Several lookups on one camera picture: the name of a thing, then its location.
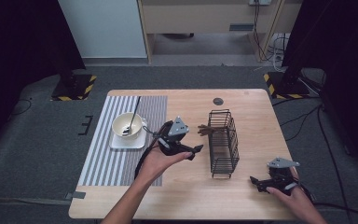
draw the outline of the striped mat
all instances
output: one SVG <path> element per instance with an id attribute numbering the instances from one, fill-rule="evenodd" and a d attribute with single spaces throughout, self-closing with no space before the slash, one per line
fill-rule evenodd
<path id="1" fill-rule="evenodd" d="M 156 132 L 166 121 L 167 96 L 143 96 L 137 114 L 146 119 L 147 127 Z M 120 114 L 133 112 L 137 96 L 107 96 L 97 129 L 92 137 L 79 186 L 129 186 L 132 183 L 135 167 L 152 141 L 146 136 L 145 146 L 140 149 L 112 149 L 109 137 L 112 122 Z M 161 186 L 159 178 L 153 185 Z"/>

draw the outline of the spoon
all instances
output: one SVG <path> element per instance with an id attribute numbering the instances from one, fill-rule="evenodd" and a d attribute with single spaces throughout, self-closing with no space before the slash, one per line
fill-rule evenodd
<path id="1" fill-rule="evenodd" d="M 133 119 L 135 118 L 136 110 L 138 109 L 138 104 L 139 104 L 139 101 L 140 101 L 140 100 L 141 100 L 141 96 L 138 96 L 138 100 L 136 101 L 135 111 L 133 111 L 133 115 L 132 115 L 132 119 L 131 119 L 130 126 L 127 127 L 127 128 L 123 131 L 122 136 L 129 135 L 129 134 L 131 133 L 131 125 L 132 125 Z"/>

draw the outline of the black curtain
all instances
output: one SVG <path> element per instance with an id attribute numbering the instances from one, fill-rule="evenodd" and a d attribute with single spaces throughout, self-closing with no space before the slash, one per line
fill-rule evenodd
<path id="1" fill-rule="evenodd" d="M 301 67 L 325 71 L 326 112 L 347 150 L 358 154 L 358 1 L 304 0 L 282 65 L 296 64 L 296 55 L 305 59 Z"/>
<path id="2" fill-rule="evenodd" d="M 21 90 L 62 67 L 85 65 L 58 1 L 0 0 L 0 130 Z"/>

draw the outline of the forearm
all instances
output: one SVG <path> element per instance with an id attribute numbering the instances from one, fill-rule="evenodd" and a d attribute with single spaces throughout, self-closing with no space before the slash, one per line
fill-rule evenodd
<path id="1" fill-rule="evenodd" d="M 152 181 L 140 178 L 140 176 L 138 176 L 123 195 L 123 197 L 121 197 L 117 204 L 103 219 L 102 223 L 130 224 L 151 183 Z"/>

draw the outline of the white bowl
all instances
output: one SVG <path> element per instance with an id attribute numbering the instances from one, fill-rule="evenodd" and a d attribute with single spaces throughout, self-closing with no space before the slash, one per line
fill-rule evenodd
<path id="1" fill-rule="evenodd" d="M 130 127 L 131 119 L 132 119 L 133 113 L 124 113 L 117 116 L 112 123 L 112 131 L 115 133 L 115 135 L 122 137 L 124 139 L 134 139 L 138 136 L 139 132 L 142 129 L 142 118 L 138 114 L 135 114 L 135 117 L 133 118 L 133 122 L 131 125 L 131 131 L 123 135 L 123 132 Z"/>

